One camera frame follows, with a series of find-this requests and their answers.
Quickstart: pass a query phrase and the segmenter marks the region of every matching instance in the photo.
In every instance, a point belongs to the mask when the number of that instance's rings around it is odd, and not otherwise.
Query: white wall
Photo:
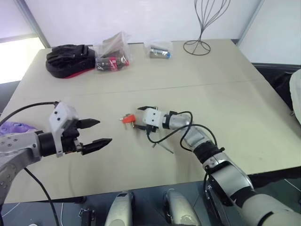
[[[99,43],[121,30],[130,42],[190,40],[200,32],[193,0],[25,1],[51,46]],[[232,0],[204,38],[239,39],[259,1]]]
[[[254,63],[301,64],[301,1],[263,0],[239,48]]]
[[[34,33],[13,0],[0,0],[0,39]]]

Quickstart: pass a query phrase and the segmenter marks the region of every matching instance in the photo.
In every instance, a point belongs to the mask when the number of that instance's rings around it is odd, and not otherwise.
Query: plastic bag
[[[173,43],[171,41],[146,41],[144,50],[150,58],[170,59]]]
[[[119,71],[132,62],[131,53],[127,44],[128,37],[119,32],[103,41],[101,45],[94,45],[95,68],[98,71]]]

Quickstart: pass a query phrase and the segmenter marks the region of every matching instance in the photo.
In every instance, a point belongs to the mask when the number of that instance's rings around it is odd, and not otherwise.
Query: table
[[[299,166],[301,128],[262,75],[230,40],[209,40],[212,51],[191,56],[174,42],[170,60],[149,59],[142,44],[130,45],[134,62],[115,73],[89,71],[72,79],[52,77],[41,50],[20,82],[3,116],[27,104],[62,100],[80,117],[100,124],[82,130],[80,141],[111,137],[98,152],[62,158],[49,156],[29,166],[52,199],[202,180],[204,171],[193,153],[179,147],[179,135],[148,142],[143,131],[119,121],[136,108],[156,105],[162,111],[194,113],[195,123],[209,127],[220,147],[247,174]],[[47,131],[53,108],[40,106],[12,118]],[[169,131],[152,134],[153,138]],[[44,200],[40,187],[25,172],[15,178],[6,202]]]

